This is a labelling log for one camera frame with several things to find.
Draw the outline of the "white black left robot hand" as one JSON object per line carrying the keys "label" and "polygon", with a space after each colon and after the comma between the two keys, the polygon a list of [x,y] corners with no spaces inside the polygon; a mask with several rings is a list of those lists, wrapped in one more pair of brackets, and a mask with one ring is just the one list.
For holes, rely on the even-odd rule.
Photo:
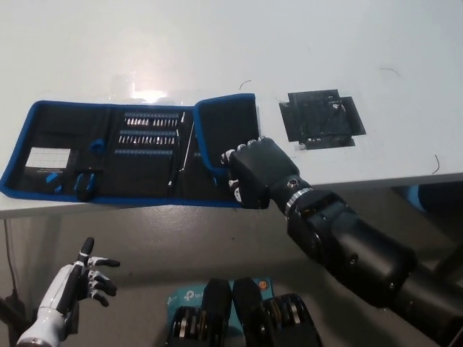
{"label": "white black left robot hand", "polygon": [[93,256],[94,243],[95,239],[88,237],[77,259],[60,269],[42,299],[41,309],[52,309],[66,317],[75,304],[84,299],[96,300],[103,307],[109,305],[108,297],[116,296],[117,287],[97,267],[119,267],[120,262]]}

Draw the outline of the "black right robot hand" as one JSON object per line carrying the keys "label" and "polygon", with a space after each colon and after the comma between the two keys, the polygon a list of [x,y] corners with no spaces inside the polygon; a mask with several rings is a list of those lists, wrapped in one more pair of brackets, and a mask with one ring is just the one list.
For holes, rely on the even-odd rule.
{"label": "black right robot hand", "polygon": [[312,187],[291,158],[269,137],[250,140],[221,155],[234,198],[247,209],[265,209],[274,201],[283,214]]}

